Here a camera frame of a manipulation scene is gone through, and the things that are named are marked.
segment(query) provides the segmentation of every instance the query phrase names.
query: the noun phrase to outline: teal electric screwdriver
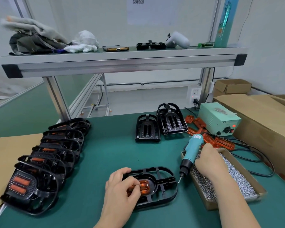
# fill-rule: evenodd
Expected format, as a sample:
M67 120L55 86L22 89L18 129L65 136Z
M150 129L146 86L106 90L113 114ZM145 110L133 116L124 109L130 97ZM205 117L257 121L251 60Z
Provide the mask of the teal electric screwdriver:
M201 149L201 145L204 143L203 136L201 134L194 134L192 138L190 138L188 145L186 146L186 154L180 165L180 180L186 177L189 173L191 167L194 164L194 161L198 155L199 150Z

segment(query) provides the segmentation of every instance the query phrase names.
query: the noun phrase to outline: person's left hand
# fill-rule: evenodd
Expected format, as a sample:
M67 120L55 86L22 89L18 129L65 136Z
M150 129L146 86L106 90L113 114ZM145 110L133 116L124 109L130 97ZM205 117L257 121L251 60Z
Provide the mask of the person's left hand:
M122 181L122 175L129 173L130 168L122 168L110 175L105 184L105 200L101 216L94 228L122 228L129 220L140 197L140 182L134 177ZM135 185L128 197L127 189Z

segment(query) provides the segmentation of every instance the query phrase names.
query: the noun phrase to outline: smartphone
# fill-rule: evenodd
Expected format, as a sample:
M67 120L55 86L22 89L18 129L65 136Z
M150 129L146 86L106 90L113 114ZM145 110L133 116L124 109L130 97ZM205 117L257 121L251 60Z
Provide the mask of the smartphone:
M130 49L129 47L122 47L120 45L103 46L102 48L107 52L127 51Z

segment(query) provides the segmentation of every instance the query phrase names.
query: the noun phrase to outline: mint green power supply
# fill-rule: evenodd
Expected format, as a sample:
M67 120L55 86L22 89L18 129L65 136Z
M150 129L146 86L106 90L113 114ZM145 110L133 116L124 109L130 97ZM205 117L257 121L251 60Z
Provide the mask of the mint green power supply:
M206 123L206 129L218 136L232 135L241 118L218 102L202 103L198 117Z

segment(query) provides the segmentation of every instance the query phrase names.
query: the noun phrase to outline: plastic bag on power supply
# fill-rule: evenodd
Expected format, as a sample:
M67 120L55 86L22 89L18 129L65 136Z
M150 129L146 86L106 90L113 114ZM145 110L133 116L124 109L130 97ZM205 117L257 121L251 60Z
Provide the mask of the plastic bag on power supply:
M76 34L75 39L72 40L73 45L95 45L99 48L99 43L96 37L89 31L84 30Z

